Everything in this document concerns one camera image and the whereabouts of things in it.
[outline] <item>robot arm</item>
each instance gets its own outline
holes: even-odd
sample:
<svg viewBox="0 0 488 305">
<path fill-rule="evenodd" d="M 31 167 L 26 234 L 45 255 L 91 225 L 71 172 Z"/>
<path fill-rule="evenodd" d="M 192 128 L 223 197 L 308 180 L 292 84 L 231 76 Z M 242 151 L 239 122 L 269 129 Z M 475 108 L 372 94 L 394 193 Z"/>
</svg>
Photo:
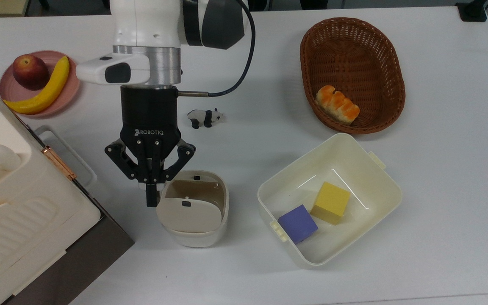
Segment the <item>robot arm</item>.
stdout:
<svg viewBox="0 0 488 305">
<path fill-rule="evenodd" d="M 244 73 L 223 92 L 183 92 L 180 43 L 227 49 L 244 36 L 244 9 L 252 44 Z M 178 96 L 227 94 L 242 82 L 252 59 L 255 30 L 242 0 L 111 0 L 116 19 L 112 53 L 79 64 L 79 79 L 100 85 L 121 85 L 122 131 L 105 153 L 129 179 L 145 183 L 147 206 L 159 203 L 158 186 L 170 181 L 195 153 L 181 139 L 177 125 Z M 178 160 L 164 161 L 177 147 Z M 130 151 L 135 164 L 127 155 Z"/>
<path fill-rule="evenodd" d="M 228 49 L 244 36 L 241 0 L 112 0 L 112 53 L 79 64 L 100 85 L 180 83 L 180 42 Z"/>
</svg>

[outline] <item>toy panda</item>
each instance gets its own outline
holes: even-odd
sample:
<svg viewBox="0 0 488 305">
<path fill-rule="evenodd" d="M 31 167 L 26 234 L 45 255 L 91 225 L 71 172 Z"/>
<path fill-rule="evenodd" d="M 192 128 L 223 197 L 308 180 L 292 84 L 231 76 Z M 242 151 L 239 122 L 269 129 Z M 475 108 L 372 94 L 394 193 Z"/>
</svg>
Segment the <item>toy panda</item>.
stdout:
<svg viewBox="0 0 488 305">
<path fill-rule="evenodd" d="M 191 127 L 199 129 L 199 126 L 204 125 L 206 128 L 212 127 L 212 123 L 221 119 L 222 113 L 214 110 L 199 110 L 195 109 L 188 113 L 188 119 L 191 120 Z"/>
</svg>

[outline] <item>orange bread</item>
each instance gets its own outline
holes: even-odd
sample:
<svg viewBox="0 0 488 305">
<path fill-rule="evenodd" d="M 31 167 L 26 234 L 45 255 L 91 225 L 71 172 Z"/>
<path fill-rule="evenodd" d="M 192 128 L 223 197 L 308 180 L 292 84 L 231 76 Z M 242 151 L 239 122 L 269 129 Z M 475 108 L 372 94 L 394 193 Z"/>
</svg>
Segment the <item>orange bread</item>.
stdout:
<svg viewBox="0 0 488 305">
<path fill-rule="evenodd" d="M 316 103 L 332 118 L 342 124 L 349 125 L 359 115 L 360 109 L 340 91 L 327 85 L 319 89 Z"/>
</svg>

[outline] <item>yellow banana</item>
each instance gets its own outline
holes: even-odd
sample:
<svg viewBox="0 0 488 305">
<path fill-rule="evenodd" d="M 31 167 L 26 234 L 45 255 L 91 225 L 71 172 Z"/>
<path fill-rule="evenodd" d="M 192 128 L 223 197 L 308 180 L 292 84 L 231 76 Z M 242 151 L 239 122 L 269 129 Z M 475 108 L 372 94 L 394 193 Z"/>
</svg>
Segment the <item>yellow banana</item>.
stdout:
<svg viewBox="0 0 488 305">
<path fill-rule="evenodd" d="M 44 89 L 30 99 L 18 102 L 3 100 L 5 104 L 19 114 L 37 114 L 50 106 L 60 95 L 69 76 L 69 58 L 64 56 L 58 60 L 50 80 Z"/>
</svg>

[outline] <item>copper hinge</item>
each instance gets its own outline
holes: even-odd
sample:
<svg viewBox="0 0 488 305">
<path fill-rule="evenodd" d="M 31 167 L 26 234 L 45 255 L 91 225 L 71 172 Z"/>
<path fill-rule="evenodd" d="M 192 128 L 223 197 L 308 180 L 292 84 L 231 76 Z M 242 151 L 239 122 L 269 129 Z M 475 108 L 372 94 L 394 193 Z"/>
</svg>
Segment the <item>copper hinge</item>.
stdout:
<svg viewBox="0 0 488 305">
<path fill-rule="evenodd" d="M 69 180 L 76 179 L 75 173 L 65 164 L 65 162 L 56 154 L 56 152 L 49 146 L 41 150 L 42 154 L 48 158 Z"/>
</svg>

